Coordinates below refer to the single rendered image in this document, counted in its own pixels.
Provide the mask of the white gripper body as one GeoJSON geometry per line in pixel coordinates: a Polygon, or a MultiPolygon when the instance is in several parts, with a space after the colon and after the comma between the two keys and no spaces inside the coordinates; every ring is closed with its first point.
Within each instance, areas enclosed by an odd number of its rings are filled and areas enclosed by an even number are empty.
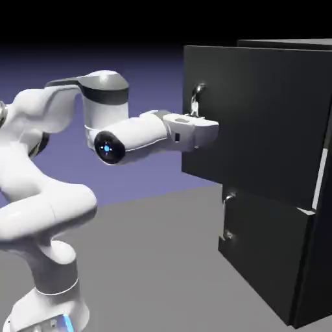
{"type": "Polygon", "coordinates": [[[163,116],[168,129],[167,150],[191,152],[211,144],[219,134],[219,123],[204,117],[169,113],[163,116]]]}

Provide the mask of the black cabinet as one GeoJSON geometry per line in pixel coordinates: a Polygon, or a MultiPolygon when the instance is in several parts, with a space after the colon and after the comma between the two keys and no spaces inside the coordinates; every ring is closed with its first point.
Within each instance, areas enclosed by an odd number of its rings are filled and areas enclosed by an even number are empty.
{"type": "MultiPolygon", "coordinates": [[[[319,45],[314,40],[241,40],[236,47],[332,51],[332,42],[319,45]]],[[[327,254],[332,251],[332,104],[313,204],[304,210],[314,211],[316,215],[308,237],[302,282],[291,325],[295,328],[332,314],[332,266],[327,262],[327,254]]]]}

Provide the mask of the black cabinet door with handle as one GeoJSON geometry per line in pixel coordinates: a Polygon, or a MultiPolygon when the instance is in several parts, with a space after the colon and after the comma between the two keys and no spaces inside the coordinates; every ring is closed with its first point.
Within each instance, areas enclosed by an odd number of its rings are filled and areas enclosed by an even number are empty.
{"type": "Polygon", "coordinates": [[[182,170],[310,209],[332,104],[332,51],[187,46],[183,107],[219,123],[212,145],[182,170]]]}

